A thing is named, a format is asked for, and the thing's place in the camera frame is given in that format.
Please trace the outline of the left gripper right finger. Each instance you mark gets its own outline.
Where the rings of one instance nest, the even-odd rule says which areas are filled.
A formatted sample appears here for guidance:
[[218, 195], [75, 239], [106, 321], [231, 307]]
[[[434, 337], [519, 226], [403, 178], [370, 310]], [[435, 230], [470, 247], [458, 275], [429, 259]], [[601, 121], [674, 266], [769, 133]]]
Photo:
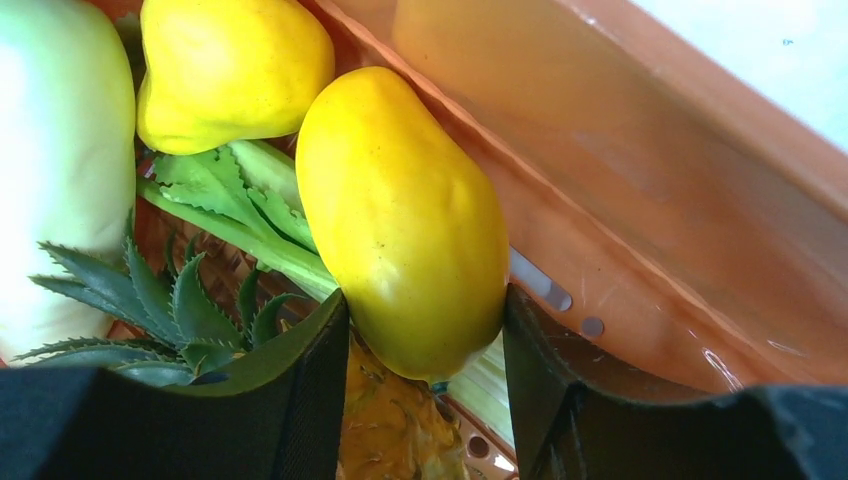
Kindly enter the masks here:
[[558, 324], [518, 285], [503, 345], [523, 479], [843, 479], [847, 391], [709, 395], [637, 369]]

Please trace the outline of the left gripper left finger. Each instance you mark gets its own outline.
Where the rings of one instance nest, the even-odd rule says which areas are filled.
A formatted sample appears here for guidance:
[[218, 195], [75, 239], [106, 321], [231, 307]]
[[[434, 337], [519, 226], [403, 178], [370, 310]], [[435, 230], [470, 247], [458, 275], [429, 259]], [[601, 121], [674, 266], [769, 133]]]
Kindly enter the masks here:
[[349, 344], [333, 293], [196, 385], [102, 368], [1, 373], [5, 479], [332, 479]]

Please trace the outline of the yellow bell pepper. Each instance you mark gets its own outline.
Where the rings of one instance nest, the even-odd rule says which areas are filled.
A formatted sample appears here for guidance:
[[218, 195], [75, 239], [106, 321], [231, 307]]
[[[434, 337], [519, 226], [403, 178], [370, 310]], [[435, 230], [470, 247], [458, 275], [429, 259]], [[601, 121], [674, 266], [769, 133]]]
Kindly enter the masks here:
[[177, 155], [297, 131], [335, 75], [322, 23], [297, 1], [143, 2], [137, 132]]

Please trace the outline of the white radish with leaves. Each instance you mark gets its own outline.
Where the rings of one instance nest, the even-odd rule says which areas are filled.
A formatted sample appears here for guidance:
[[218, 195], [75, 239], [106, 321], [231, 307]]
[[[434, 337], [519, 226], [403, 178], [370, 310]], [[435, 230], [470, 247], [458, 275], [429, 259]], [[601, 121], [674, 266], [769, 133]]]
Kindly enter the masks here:
[[86, 1], [1, 5], [1, 358], [106, 334], [102, 312], [35, 283], [49, 242], [113, 259], [135, 203], [135, 92], [111, 20]]

